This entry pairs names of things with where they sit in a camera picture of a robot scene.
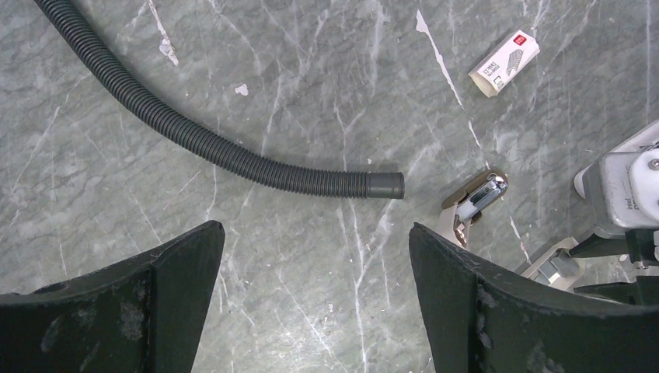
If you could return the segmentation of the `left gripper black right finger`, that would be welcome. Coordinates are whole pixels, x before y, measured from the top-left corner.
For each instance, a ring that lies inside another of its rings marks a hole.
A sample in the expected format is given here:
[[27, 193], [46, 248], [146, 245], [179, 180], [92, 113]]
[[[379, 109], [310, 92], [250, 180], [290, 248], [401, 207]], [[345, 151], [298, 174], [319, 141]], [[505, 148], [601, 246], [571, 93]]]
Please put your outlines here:
[[438, 372], [658, 370], [655, 276], [561, 291], [421, 224], [409, 251]]

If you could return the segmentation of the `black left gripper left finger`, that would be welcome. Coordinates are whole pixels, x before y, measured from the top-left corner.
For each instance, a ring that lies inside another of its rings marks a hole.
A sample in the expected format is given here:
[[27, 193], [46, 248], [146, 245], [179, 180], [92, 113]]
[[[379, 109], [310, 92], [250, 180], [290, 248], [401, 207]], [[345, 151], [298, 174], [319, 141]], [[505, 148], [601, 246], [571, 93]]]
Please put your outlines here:
[[1, 296], [3, 372], [188, 372], [225, 230], [202, 225], [29, 294]]

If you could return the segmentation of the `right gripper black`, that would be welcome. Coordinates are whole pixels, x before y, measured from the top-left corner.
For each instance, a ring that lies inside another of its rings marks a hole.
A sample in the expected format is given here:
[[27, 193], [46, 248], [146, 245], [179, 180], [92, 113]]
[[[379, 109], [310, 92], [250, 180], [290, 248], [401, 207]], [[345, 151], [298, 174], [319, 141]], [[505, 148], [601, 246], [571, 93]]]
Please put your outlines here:
[[632, 229], [610, 239], [593, 234], [568, 255], [594, 261], [594, 274], [574, 286], [574, 293], [620, 304], [658, 305], [657, 229]]

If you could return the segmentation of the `brown stapler base part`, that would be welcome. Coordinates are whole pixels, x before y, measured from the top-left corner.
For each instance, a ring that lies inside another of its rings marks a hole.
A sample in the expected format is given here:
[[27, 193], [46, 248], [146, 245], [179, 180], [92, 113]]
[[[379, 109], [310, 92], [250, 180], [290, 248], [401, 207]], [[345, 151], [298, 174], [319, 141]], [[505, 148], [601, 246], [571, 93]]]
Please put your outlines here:
[[442, 202], [439, 234], [469, 251], [471, 227], [483, 217], [487, 207], [502, 199], [508, 187], [508, 178], [497, 168], [474, 176]]

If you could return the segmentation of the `white staple box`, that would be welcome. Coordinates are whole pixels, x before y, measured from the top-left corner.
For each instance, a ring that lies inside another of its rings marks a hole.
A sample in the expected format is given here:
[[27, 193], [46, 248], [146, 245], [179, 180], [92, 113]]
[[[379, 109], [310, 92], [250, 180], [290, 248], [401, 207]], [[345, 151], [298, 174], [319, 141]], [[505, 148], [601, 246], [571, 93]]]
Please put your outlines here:
[[517, 30], [504, 38], [478, 63], [469, 77], [485, 97], [497, 96], [539, 52], [536, 39]]

